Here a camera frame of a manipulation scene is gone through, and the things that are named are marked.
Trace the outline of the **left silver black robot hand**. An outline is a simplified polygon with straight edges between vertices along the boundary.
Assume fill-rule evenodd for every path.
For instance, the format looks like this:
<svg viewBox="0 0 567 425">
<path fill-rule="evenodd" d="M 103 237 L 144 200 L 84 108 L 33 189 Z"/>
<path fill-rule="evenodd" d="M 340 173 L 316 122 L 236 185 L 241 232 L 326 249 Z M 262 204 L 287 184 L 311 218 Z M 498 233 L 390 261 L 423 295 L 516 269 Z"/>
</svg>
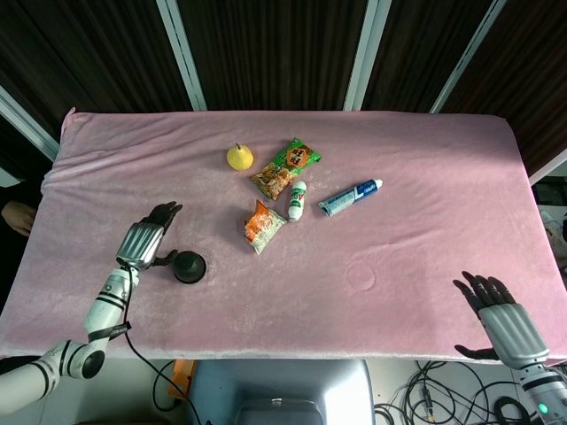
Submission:
<svg viewBox="0 0 567 425">
<path fill-rule="evenodd" d="M 167 230 L 182 208 L 176 201 L 160 204 L 132 224 L 116 253 L 117 262 L 138 271 L 151 267 Z"/>
</svg>

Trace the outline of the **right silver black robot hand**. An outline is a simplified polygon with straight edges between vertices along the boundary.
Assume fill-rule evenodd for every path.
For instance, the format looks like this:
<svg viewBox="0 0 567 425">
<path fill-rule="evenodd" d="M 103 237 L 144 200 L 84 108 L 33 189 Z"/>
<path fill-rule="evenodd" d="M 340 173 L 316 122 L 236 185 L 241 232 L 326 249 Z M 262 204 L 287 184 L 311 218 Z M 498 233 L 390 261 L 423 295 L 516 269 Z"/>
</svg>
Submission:
<svg viewBox="0 0 567 425">
<path fill-rule="evenodd" d="M 468 359 L 498 360 L 514 370 L 545 363 L 548 346 L 506 285 L 495 277 L 467 271 L 462 272 L 462 277 L 454 280 L 453 285 L 464 296 L 492 346 L 471 350 L 457 344 L 454 348 Z"/>
</svg>

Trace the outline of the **black round object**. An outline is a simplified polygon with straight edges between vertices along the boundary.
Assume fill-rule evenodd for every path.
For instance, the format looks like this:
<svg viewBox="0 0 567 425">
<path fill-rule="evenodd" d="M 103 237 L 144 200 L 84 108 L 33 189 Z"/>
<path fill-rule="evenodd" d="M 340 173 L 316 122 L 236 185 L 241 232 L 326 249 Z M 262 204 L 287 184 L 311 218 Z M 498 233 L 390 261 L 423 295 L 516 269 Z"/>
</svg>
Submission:
<svg viewBox="0 0 567 425">
<path fill-rule="evenodd" d="M 204 277 L 206 262 L 200 254 L 194 251 L 181 251 L 175 257 L 172 268 L 179 282 L 193 284 Z"/>
</svg>

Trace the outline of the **person's hand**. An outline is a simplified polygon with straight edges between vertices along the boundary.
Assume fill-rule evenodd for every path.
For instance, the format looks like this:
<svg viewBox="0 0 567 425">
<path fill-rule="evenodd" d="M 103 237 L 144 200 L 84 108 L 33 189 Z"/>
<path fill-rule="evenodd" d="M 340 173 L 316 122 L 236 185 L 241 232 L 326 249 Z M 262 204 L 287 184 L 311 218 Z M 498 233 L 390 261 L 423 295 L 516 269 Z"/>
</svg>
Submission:
<svg viewBox="0 0 567 425">
<path fill-rule="evenodd" d="M 29 236 L 35 222 L 36 209 L 12 200 L 2 208 L 0 215 L 12 230 Z"/>
</svg>

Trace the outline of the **orange white snack packet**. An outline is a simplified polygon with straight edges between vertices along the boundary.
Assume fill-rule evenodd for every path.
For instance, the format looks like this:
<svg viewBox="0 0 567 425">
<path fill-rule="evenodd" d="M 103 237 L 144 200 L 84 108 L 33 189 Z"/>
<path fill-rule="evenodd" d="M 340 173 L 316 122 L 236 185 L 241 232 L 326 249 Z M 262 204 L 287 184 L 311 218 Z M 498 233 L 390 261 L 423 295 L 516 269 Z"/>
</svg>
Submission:
<svg viewBox="0 0 567 425">
<path fill-rule="evenodd" d="M 245 222 L 243 235 L 254 251 L 260 255 L 286 223 L 284 217 L 257 200 L 254 214 Z"/>
</svg>

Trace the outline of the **yellow pear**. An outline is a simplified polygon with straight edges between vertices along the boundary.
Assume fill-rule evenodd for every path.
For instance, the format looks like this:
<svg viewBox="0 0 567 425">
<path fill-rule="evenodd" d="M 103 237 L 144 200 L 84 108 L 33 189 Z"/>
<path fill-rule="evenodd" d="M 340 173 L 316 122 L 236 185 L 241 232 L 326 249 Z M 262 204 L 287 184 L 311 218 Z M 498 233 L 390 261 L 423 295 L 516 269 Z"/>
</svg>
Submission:
<svg viewBox="0 0 567 425">
<path fill-rule="evenodd" d="M 248 146 L 236 143 L 227 151 L 226 159 L 234 170 L 245 171 L 252 166 L 253 154 Z"/>
</svg>

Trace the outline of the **orange object under table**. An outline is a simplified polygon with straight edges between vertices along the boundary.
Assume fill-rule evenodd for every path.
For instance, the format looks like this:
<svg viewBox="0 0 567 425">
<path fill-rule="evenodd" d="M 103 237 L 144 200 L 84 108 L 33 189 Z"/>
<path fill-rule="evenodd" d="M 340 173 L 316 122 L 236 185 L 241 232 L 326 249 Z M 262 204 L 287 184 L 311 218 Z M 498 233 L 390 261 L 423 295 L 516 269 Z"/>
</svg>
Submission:
<svg viewBox="0 0 567 425">
<path fill-rule="evenodd" d="M 190 387 L 195 374 L 197 361 L 192 359 L 176 359 L 173 365 L 172 383 L 168 393 L 176 399 L 185 399 L 190 394 Z"/>
</svg>

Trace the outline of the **green snack packet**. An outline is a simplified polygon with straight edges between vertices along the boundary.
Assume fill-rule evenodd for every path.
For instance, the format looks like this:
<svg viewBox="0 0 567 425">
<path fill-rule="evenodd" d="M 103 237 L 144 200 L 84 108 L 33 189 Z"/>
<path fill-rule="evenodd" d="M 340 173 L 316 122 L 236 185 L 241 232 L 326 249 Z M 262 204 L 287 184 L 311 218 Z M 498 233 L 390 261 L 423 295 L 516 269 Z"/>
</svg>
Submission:
<svg viewBox="0 0 567 425">
<path fill-rule="evenodd" d="M 321 159 L 318 151 L 294 137 L 250 180 L 265 197 L 276 201 L 306 167 L 318 163 Z"/>
</svg>

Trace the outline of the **small white green bottle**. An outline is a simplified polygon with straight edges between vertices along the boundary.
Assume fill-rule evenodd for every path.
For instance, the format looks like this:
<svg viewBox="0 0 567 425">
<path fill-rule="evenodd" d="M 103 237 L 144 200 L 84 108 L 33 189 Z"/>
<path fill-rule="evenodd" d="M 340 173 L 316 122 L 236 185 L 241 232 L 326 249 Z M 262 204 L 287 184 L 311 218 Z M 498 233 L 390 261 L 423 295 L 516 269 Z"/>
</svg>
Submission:
<svg viewBox="0 0 567 425">
<path fill-rule="evenodd" d="M 288 217 L 290 222 L 296 222 L 302 217 L 306 192 L 307 185 L 303 181 L 293 183 L 288 205 Z"/>
</svg>

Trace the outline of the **pink plush table cloth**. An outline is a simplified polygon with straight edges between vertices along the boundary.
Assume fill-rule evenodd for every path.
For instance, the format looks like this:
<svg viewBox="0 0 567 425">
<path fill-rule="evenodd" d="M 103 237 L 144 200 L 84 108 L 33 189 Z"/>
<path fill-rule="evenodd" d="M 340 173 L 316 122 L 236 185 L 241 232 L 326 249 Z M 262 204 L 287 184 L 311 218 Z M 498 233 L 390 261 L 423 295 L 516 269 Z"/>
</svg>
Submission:
<svg viewBox="0 0 567 425">
<path fill-rule="evenodd" d="M 294 137 L 322 159 L 301 175 L 302 218 L 258 255 L 243 227 L 261 193 L 226 151 L 248 144 L 260 170 Z M 370 179 L 382 188 L 333 217 L 318 206 Z M 403 112 L 69 113 L 0 356 L 84 341 L 128 228 L 170 201 L 160 253 L 196 251 L 206 274 L 141 273 L 128 317 L 147 357 L 453 359 L 489 344 L 453 285 L 468 271 L 503 281 L 567 359 L 567 289 L 510 125 Z"/>
</svg>

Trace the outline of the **blue white toothpaste tube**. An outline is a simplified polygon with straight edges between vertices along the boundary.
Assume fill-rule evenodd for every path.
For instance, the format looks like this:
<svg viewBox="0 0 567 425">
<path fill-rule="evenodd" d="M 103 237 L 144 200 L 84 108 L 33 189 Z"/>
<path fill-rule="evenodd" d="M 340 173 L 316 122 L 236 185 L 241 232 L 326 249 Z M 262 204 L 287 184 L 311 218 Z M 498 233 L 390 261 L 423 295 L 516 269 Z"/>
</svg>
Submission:
<svg viewBox="0 0 567 425">
<path fill-rule="evenodd" d="M 331 198 L 323 200 L 318 203 L 318 206 L 323 210 L 327 217 L 344 211 L 346 208 L 362 201 L 367 197 L 377 193 L 383 186 L 381 179 L 370 179 L 360 184 L 353 186 Z"/>
</svg>

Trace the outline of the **grey robot torso base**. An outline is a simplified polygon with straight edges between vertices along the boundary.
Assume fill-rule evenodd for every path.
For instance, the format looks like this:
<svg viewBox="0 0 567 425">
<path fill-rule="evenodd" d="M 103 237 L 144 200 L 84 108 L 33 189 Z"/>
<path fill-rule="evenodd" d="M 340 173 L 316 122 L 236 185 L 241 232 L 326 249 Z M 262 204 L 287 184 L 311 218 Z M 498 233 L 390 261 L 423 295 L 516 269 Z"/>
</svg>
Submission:
<svg viewBox="0 0 567 425">
<path fill-rule="evenodd" d="M 376 425 L 362 359 L 214 359 L 190 400 L 204 425 Z"/>
</svg>

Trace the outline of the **white wall frame post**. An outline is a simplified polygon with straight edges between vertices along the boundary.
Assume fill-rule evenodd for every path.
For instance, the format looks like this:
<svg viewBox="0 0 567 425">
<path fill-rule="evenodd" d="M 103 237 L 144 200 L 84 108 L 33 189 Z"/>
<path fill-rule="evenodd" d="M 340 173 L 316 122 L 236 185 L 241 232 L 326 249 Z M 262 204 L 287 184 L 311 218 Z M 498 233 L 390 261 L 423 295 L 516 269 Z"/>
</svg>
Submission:
<svg viewBox="0 0 567 425">
<path fill-rule="evenodd" d="M 0 115 L 53 162 L 59 150 L 57 141 L 0 84 Z"/>
<path fill-rule="evenodd" d="M 542 178 L 546 177 L 550 173 L 553 173 L 557 168 L 560 168 L 564 163 L 567 162 L 567 148 L 562 150 L 559 154 L 550 159 L 544 166 L 538 169 L 529 177 L 530 185 L 534 185 L 539 182 Z"/>
<path fill-rule="evenodd" d="M 343 105 L 345 112 L 362 108 L 391 6 L 392 0 L 367 2 Z"/>
<path fill-rule="evenodd" d="M 195 112 L 208 110 L 177 0 L 155 0 L 183 86 Z"/>
<path fill-rule="evenodd" d="M 501 12 L 507 5 L 507 2 L 508 0 L 492 0 L 462 55 L 455 64 L 453 71 L 447 77 L 445 84 L 433 102 L 429 113 L 440 113 L 442 111 L 457 83 L 462 78 L 464 71 L 467 69 L 470 61 L 474 58 L 478 48 L 485 40 L 495 21 L 499 18 Z"/>
</svg>

